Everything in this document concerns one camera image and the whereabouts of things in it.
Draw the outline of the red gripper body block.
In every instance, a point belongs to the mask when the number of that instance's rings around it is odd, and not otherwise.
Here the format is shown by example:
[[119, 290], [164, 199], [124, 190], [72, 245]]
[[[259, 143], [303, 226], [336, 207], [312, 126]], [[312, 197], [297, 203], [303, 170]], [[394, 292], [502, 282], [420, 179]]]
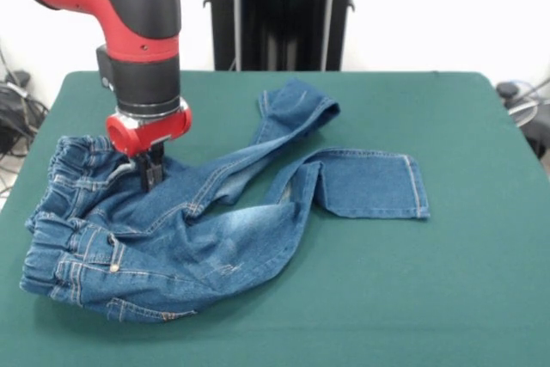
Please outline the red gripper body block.
[[150, 151], [156, 144], [186, 134], [193, 123], [193, 112], [180, 98], [180, 106], [172, 113], [156, 118], [133, 118], [117, 111], [106, 121], [107, 135], [120, 153], [135, 157]]

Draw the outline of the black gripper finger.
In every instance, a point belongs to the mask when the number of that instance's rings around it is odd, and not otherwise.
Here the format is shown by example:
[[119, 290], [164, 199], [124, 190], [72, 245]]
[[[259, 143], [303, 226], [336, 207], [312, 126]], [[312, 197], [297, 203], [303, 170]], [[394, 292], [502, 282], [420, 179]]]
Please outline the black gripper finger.
[[163, 181], [164, 143], [157, 143], [150, 150], [150, 183]]
[[149, 156], [146, 154], [136, 156], [136, 164], [140, 173], [141, 187], [145, 192], [149, 192], [154, 186], [154, 175]]

